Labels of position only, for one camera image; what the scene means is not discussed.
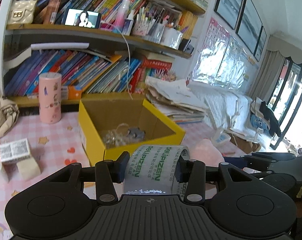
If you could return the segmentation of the beige sponge block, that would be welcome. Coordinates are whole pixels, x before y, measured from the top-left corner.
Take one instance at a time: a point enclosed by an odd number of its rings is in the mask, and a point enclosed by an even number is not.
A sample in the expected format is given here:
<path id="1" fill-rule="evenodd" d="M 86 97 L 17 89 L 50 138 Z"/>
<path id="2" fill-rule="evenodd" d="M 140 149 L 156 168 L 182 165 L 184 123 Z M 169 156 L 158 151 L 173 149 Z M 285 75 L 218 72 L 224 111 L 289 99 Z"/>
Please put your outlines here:
<path id="1" fill-rule="evenodd" d="M 40 167 L 33 157 L 17 162 L 16 166 L 23 180 L 31 180 L 41 175 Z"/>

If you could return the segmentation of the beige crumpled cloth bag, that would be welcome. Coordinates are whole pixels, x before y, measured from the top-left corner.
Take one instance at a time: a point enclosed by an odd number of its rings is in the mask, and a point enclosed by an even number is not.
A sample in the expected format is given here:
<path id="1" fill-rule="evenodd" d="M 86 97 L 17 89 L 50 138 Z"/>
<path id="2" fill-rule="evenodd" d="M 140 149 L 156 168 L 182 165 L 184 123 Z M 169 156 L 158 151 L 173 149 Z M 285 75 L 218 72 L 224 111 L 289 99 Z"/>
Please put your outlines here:
<path id="1" fill-rule="evenodd" d="M 0 138 L 16 124 L 19 116 L 17 104 L 0 93 Z"/>

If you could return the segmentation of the stack of papers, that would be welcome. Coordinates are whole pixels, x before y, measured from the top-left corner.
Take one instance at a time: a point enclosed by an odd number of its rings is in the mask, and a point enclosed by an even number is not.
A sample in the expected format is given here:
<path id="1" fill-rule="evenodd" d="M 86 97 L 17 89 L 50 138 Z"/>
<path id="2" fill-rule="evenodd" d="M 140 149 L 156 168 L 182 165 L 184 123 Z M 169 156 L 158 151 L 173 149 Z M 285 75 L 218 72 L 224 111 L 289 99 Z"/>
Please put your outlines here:
<path id="1" fill-rule="evenodd" d="M 169 82 L 148 76 L 146 98 L 177 124 L 201 122 L 209 113 L 209 107 L 191 92 L 186 80 Z"/>

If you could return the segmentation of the cream quilted handbag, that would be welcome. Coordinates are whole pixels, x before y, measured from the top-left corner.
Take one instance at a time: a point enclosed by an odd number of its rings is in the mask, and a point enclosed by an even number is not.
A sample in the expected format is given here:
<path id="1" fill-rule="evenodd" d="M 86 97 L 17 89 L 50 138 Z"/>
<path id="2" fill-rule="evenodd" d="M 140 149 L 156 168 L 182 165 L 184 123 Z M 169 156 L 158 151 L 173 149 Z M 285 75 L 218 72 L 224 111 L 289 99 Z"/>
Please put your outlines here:
<path id="1" fill-rule="evenodd" d="M 37 0 L 13 0 L 7 24 L 31 24 L 34 19 L 34 12 Z"/>

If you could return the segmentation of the row of leaning books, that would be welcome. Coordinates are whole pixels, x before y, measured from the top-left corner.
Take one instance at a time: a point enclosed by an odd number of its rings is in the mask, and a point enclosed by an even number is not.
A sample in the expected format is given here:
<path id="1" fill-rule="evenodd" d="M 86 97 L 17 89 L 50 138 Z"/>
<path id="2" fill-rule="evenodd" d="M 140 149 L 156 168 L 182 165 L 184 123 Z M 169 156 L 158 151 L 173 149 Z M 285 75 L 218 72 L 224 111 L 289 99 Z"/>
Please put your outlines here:
<path id="1" fill-rule="evenodd" d="M 8 96 L 30 96 L 38 93 L 39 76 L 55 72 L 62 75 L 62 87 L 77 86 L 82 93 L 120 93 L 133 89 L 133 79 L 142 67 L 151 67 L 164 74 L 171 69 L 174 58 L 137 49 L 133 57 L 103 55 L 90 50 L 49 49 L 32 51 L 18 65 L 5 85 Z"/>

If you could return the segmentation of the pink sticker cylinder container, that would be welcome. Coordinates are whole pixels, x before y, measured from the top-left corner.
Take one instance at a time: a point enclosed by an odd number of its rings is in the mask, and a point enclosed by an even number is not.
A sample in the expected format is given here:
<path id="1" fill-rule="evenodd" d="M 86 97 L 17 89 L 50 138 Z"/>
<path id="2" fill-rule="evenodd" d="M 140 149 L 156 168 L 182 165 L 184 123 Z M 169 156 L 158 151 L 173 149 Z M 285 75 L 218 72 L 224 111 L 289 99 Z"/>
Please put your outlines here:
<path id="1" fill-rule="evenodd" d="M 39 76 L 39 116 L 45 124 L 55 124 L 61 119 L 62 75 L 55 72 Z"/>

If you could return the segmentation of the small orange box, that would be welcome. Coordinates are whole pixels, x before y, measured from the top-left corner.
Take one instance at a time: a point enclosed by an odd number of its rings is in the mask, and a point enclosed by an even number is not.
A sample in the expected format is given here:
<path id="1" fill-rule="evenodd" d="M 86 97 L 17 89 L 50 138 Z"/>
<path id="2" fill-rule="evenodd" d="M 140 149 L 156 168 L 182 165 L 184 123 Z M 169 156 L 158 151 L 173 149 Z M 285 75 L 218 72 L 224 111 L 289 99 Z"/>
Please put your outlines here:
<path id="1" fill-rule="evenodd" d="M 82 98 L 82 89 L 77 86 L 67 86 L 67 99 L 79 100 Z"/>

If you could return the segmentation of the orange white carton box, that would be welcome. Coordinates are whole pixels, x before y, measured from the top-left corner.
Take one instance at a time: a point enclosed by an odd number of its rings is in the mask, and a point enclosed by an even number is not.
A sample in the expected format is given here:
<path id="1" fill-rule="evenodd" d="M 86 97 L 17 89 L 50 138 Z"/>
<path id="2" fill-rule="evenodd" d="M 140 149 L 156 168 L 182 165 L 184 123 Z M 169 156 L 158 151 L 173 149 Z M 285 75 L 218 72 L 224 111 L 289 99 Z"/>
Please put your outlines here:
<path id="1" fill-rule="evenodd" d="M 28 139 L 21 139 L 0 144 L 0 169 L 2 165 L 16 164 L 31 157 Z"/>

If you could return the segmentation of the yellow cardboard box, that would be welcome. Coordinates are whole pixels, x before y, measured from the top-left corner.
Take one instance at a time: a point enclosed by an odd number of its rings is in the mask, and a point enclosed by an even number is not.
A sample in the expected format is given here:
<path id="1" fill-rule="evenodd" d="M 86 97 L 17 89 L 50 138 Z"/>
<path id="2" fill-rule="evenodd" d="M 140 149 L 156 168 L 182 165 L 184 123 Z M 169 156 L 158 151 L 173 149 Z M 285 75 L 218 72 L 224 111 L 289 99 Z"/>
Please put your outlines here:
<path id="1" fill-rule="evenodd" d="M 141 145 L 179 145 L 185 130 L 146 99 L 81 100 L 79 133 L 91 165 Z"/>

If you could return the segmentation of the clear packing tape roll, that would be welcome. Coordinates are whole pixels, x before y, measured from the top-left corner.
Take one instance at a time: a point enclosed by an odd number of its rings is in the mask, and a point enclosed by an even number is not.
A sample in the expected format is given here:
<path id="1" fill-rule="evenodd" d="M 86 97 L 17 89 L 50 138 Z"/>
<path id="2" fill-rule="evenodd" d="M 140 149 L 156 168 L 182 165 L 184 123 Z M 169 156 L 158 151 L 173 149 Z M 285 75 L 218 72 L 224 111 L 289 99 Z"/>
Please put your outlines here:
<path id="1" fill-rule="evenodd" d="M 189 149 L 182 145 L 142 145 L 126 166 L 123 193 L 138 195 L 177 194 L 184 197 L 188 183 L 181 174 L 179 159 L 190 159 Z"/>

